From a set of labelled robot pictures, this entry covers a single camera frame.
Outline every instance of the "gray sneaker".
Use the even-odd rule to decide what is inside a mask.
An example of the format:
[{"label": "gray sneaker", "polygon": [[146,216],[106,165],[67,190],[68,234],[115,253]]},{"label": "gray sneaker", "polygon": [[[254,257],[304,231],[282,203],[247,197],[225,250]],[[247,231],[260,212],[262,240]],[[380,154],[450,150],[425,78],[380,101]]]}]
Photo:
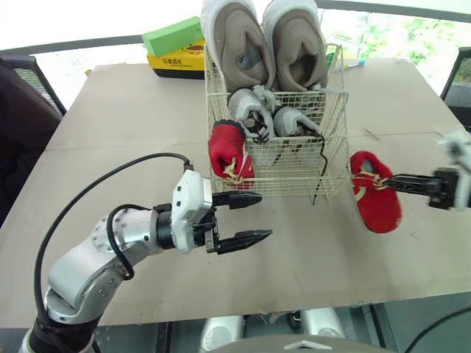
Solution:
[{"label": "gray sneaker", "polygon": [[306,91],[327,85],[327,58],[314,0],[274,0],[263,14],[263,30],[277,67],[280,90]]},{"label": "gray sneaker", "polygon": [[201,25],[228,92],[255,85],[271,88],[275,63],[250,0],[205,0]]}]

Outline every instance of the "table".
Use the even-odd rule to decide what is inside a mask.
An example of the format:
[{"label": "table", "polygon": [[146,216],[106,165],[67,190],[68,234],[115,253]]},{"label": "table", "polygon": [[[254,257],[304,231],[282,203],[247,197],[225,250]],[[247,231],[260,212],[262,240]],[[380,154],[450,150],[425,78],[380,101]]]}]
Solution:
[{"label": "table", "polygon": [[[347,71],[350,150],[369,149],[393,171],[429,174],[447,165],[436,145],[460,124],[412,64],[369,60]],[[207,176],[204,85],[156,77],[146,65],[95,70],[64,118],[0,230],[0,327],[29,327],[35,317],[32,272],[44,232],[88,183],[128,160],[159,151],[188,155]],[[64,219],[46,253],[52,263],[90,234],[117,204],[171,200],[181,173],[173,160],[126,170],[87,195]],[[400,195],[403,221],[388,235],[363,225],[353,193],[329,202],[266,199],[218,211],[224,235],[272,228],[243,252],[216,256],[175,250],[139,263],[101,324],[143,324],[215,315],[356,305],[471,290],[471,217]]]}]

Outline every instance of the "shoelace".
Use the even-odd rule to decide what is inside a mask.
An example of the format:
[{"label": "shoelace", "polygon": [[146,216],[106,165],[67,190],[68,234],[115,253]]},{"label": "shoelace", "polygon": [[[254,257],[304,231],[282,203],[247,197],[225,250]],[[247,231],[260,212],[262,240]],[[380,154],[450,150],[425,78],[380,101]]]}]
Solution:
[{"label": "shoelace", "polygon": [[241,177],[242,171],[244,170],[245,163],[247,162],[247,149],[246,149],[245,143],[243,147],[243,153],[244,153],[244,156],[242,157],[242,166],[238,174],[235,173],[236,171],[235,166],[237,162],[237,158],[235,157],[233,157],[231,164],[229,164],[228,166],[226,166],[226,168],[224,168],[224,173],[229,176],[229,178],[226,178],[226,179],[229,179],[229,181],[232,184],[241,184],[242,182],[244,182],[244,179],[240,179],[240,177]]},{"label": "shoelace", "polygon": [[[372,180],[370,178],[362,178],[361,175],[359,174],[363,174],[365,176],[368,176],[368,177],[372,177]],[[389,178],[381,178],[380,174],[375,174],[375,173],[370,173],[368,171],[360,171],[359,173],[353,175],[352,177],[352,180],[354,179],[362,179],[362,180],[369,180],[369,181],[373,181],[373,185],[375,186],[375,189],[377,191],[381,191],[381,190],[384,190],[384,189],[387,189],[388,186],[384,185],[384,182],[389,179]]]},{"label": "shoelace", "polygon": [[275,94],[270,90],[267,90],[262,85],[256,85],[252,88],[252,92],[256,95],[257,99],[261,104],[269,111],[273,113],[275,111],[276,99]]}]

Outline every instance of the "white sneaker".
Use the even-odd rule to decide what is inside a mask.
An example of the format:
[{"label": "white sneaker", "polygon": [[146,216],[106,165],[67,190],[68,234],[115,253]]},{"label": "white sneaker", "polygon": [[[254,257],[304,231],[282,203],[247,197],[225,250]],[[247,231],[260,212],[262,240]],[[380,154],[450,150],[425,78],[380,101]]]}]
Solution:
[{"label": "white sneaker", "polygon": [[248,88],[235,92],[227,104],[230,117],[244,128],[245,135],[255,142],[268,142],[275,137],[273,118],[258,97]]},{"label": "white sneaker", "polygon": [[250,0],[204,0],[201,25],[228,92],[255,85],[270,89],[275,63]]},{"label": "white sneaker", "polygon": [[281,138],[321,135],[319,126],[295,108],[281,108],[276,112],[273,120],[275,132]]},{"label": "white sneaker", "polygon": [[277,67],[280,90],[299,92],[327,85],[327,58],[314,0],[274,0],[263,30]]},{"label": "white sneaker", "polygon": [[273,121],[277,136],[313,136],[313,140],[303,141],[293,152],[300,158],[302,164],[314,168],[322,166],[322,169],[325,169],[327,165],[327,159],[323,155],[325,140],[316,123],[298,109],[291,107],[283,107],[278,110]]}]

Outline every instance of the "black cable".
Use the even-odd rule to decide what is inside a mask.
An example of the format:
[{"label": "black cable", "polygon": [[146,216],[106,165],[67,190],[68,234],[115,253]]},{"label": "black cable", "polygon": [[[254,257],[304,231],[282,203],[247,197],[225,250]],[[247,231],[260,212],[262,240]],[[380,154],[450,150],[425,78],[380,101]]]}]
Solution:
[{"label": "black cable", "polygon": [[324,176],[325,174],[325,171],[327,170],[327,164],[329,163],[329,160],[327,159],[327,157],[324,155],[324,148],[325,148],[325,138],[324,136],[320,135],[319,134],[319,138],[320,140],[322,141],[322,145],[321,145],[321,151],[319,152],[319,155],[322,157],[322,159],[324,160],[324,168],[322,169],[322,173],[321,173],[321,176],[319,177],[319,182],[317,183],[317,188],[316,188],[316,192],[314,194],[314,198],[312,200],[312,205],[314,205],[316,203],[316,199],[317,199],[317,191],[319,191],[319,188],[321,186],[321,178]]},{"label": "black cable", "polygon": [[93,340],[93,343],[91,344],[91,348],[95,351],[95,353],[102,353],[102,350],[100,349],[98,343]]},{"label": "black cable", "polygon": [[134,268],[132,268],[131,263],[128,261],[126,256],[124,256],[123,252],[120,250],[118,244],[116,243],[115,235],[113,232],[113,219],[115,218],[116,213],[122,210],[127,210],[129,208],[140,211],[149,209],[146,207],[138,206],[136,204],[122,204],[121,206],[117,206],[117,208],[111,211],[108,215],[108,219],[106,220],[106,233],[108,235],[108,241],[110,242],[110,246],[115,252],[116,257],[121,261],[127,271],[127,275],[124,276],[124,281],[129,281],[134,277]]},{"label": "black cable", "polygon": [[105,181],[109,177],[117,174],[120,171],[123,171],[126,168],[129,168],[133,165],[136,165],[140,162],[143,162],[145,160],[150,160],[152,158],[159,158],[159,157],[173,157],[173,158],[178,158],[182,160],[184,163],[184,169],[192,169],[192,165],[190,164],[190,160],[177,153],[169,153],[169,152],[163,152],[163,153],[154,153],[154,154],[149,154],[147,156],[138,158],[137,160],[132,160],[131,162],[128,162],[126,164],[123,164],[122,166],[113,169],[109,173],[106,173],[104,176],[101,176],[89,186],[87,186],[85,189],[80,191],[80,193],[75,196],[65,207],[64,209],[59,213],[59,215],[56,217],[50,228],[48,229],[47,233],[44,235],[44,239],[39,247],[38,250],[38,255],[36,257],[36,263],[35,263],[35,274],[34,274],[34,292],[35,292],[35,303],[36,303],[36,309],[38,311],[38,319],[39,322],[42,324],[49,326],[49,317],[47,316],[46,308],[44,307],[44,301],[43,301],[43,291],[41,288],[41,272],[43,268],[43,259],[44,259],[44,254],[46,253],[46,248],[49,244],[49,241],[51,240],[52,234],[56,230],[57,226],[59,226],[59,223],[62,221],[62,219],[65,217],[67,212],[90,190],[92,190],[94,187],[96,187],[98,184],[101,182]]},{"label": "black cable", "polygon": [[445,323],[448,320],[451,320],[452,318],[455,318],[456,316],[460,316],[469,312],[471,312],[471,307],[465,307],[464,309],[455,311],[454,313],[446,315],[443,318],[440,318],[439,320],[435,321],[433,324],[431,324],[429,327],[421,331],[421,333],[419,333],[415,337],[415,339],[412,341],[409,347],[407,347],[404,353],[411,353],[412,349],[414,349],[414,347],[420,342],[420,340],[422,340],[430,331],[436,329],[441,324]]}]

